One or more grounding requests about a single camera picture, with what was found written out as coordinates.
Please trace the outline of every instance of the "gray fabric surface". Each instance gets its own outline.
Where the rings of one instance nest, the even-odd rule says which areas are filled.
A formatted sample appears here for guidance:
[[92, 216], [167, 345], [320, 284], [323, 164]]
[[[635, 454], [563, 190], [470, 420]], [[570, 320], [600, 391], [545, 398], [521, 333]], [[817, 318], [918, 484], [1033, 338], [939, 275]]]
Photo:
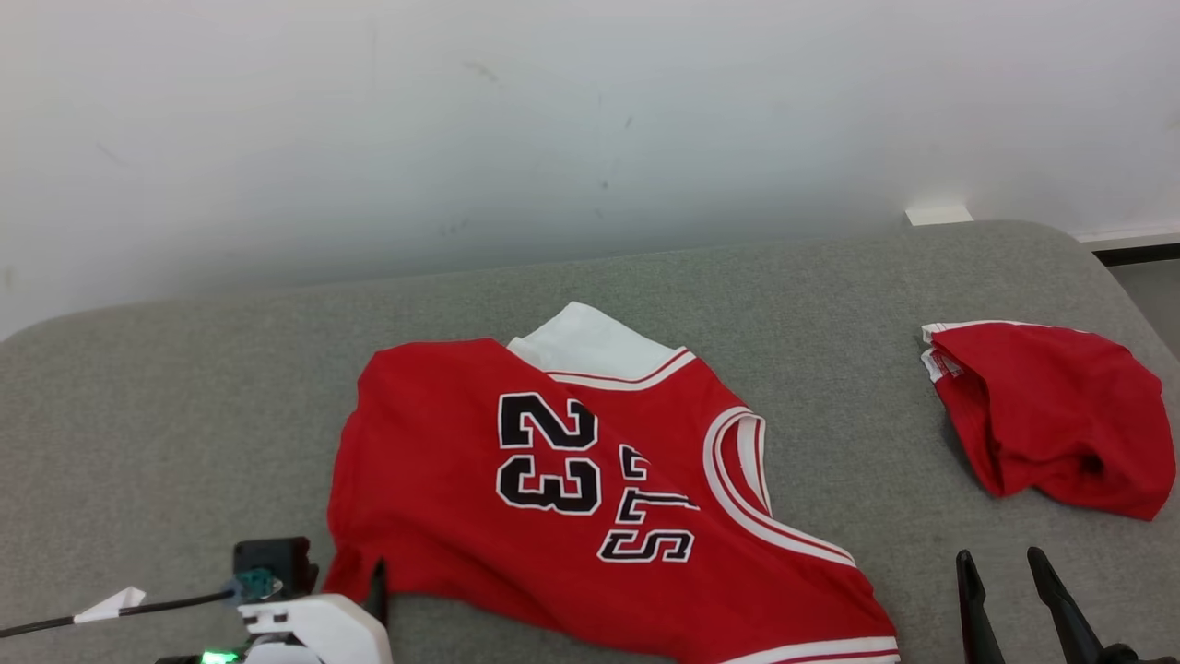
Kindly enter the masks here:
[[[962, 660], [970, 548], [1011, 664], [1060, 662], [1024, 563], [1040, 545], [1104, 640], [1180, 651], [1180, 508], [1154, 524], [989, 498], [918, 362], [918, 326], [1016, 318], [1097, 331], [1165, 383], [1180, 367], [1079, 244], [1027, 223], [399, 278], [72, 315], [0, 344], [0, 625], [129, 584], [209, 592], [231, 545], [306, 534], [327, 564], [340, 428], [369, 356], [531, 330], [569, 300], [687, 346], [768, 420], [775, 515], [847, 548], [913, 663]], [[643, 658], [427, 598], [392, 611], [398, 664]], [[4, 662], [155, 662], [238, 643], [217, 605], [0, 640]]]

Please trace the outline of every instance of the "folded red garment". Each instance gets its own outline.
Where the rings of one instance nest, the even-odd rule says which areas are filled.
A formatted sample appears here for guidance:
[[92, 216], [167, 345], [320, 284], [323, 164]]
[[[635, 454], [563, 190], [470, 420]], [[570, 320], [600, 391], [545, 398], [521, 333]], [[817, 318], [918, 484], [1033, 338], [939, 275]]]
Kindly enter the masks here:
[[1150, 521], [1175, 481], [1160, 380], [1089, 331], [1016, 321], [922, 327], [922, 356], [983, 487], [1027, 487]]

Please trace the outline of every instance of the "baseboard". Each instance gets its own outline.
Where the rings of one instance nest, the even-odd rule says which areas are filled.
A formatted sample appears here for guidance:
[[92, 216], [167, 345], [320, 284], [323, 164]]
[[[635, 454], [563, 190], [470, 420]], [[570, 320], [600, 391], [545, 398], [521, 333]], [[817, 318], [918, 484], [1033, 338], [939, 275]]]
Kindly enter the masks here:
[[1180, 223], [1074, 235], [1107, 265], [1180, 258]]
[[1074, 235], [1074, 237], [1086, 244], [1086, 248], [1092, 251], [1175, 244], [1180, 242], [1180, 222], [1139, 228], [1121, 228], [1099, 232], [1080, 232]]

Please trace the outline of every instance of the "white wall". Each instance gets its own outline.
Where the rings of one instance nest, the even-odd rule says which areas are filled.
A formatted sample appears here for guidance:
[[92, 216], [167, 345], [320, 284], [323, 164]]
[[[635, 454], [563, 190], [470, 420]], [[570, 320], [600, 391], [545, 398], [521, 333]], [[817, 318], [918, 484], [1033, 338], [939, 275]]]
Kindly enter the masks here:
[[1180, 219], [1174, 0], [4, 0], [0, 338], [177, 292]]

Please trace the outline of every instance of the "jersey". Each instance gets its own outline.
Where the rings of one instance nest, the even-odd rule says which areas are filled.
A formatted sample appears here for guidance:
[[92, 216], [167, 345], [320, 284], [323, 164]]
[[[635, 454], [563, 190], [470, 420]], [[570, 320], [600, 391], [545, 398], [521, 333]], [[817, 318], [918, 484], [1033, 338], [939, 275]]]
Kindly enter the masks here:
[[571, 303], [507, 348], [379, 353], [337, 453], [324, 585], [459, 599], [683, 664], [897, 662], [844, 550], [775, 521], [766, 423], [686, 349]]

